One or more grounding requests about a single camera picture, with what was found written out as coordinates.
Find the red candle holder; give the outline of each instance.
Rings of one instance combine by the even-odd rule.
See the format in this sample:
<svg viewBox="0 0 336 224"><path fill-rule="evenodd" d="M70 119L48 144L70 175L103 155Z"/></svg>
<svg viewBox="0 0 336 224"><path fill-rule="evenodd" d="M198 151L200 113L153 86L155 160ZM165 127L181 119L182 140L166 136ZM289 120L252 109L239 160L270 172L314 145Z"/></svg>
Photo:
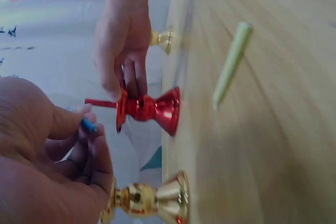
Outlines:
<svg viewBox="0 0 336 224"><path fill-rule="evenodd" d="M121 85L121 99L119 102L85 99L85 103L117 109L116 128L121 131L126 115L137 121L155 120L170 136L174 136L180 114L180 89L178 87L168 91L157 99L143 95L137 99L128 98L124 84Z"/></svg>

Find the wooden surface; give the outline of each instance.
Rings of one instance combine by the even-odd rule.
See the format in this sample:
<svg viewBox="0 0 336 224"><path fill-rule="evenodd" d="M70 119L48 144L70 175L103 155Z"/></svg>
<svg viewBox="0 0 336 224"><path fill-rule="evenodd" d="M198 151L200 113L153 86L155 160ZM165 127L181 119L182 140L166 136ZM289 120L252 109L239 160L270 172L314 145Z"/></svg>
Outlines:
<svg viewBox="0 0 336 224"><path fill-rule="evenodd" d="M239 22L254 33L220 111ZM190 224L336 223L336 0L172 0L163 90L178 85L163 176L187 172Z"/></svg>

